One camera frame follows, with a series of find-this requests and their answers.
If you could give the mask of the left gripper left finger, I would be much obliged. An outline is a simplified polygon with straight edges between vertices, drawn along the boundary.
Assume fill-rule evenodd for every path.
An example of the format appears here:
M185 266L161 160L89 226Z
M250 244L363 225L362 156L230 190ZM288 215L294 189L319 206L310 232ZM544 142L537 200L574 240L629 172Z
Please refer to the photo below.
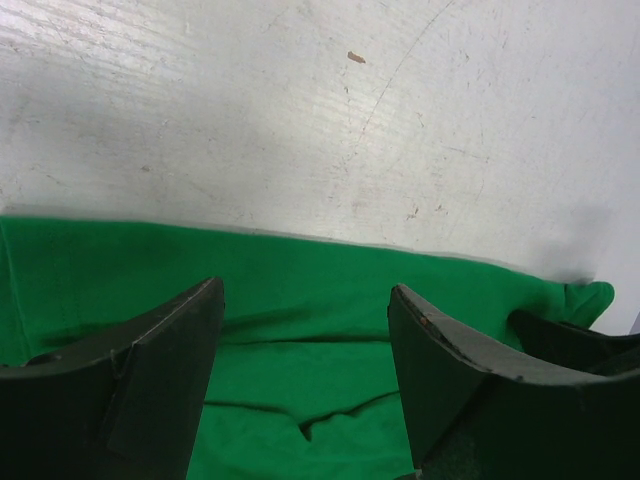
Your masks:
M5 479L183 479L224 317L206 279L166 303L1 370Z

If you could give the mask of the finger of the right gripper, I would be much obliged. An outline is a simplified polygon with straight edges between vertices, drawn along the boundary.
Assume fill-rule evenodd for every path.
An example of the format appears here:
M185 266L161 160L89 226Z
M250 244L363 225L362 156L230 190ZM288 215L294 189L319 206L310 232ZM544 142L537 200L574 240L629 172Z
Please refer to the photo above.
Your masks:
M639 335L609 336L516 311L509 326L524 350L540 360L587 373L627 373L639 368Z

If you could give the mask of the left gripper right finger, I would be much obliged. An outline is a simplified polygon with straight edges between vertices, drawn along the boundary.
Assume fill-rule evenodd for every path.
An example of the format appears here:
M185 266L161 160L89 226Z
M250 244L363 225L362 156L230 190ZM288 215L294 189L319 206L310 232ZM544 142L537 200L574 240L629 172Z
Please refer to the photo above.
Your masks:
M415 479L635 479L639 368L512 348L396 286L388 326Z

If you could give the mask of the green t shirt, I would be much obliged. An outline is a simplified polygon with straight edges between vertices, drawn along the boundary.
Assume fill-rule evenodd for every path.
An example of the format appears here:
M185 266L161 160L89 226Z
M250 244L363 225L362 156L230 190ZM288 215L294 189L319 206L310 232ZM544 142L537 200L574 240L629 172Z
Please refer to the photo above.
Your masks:
M514 343L508 315L591 326L606 282L470 260L148 223L3 217L1 358L21 363L208 277L225 318L192 479L393 479L411 470L388 339L391 289Z

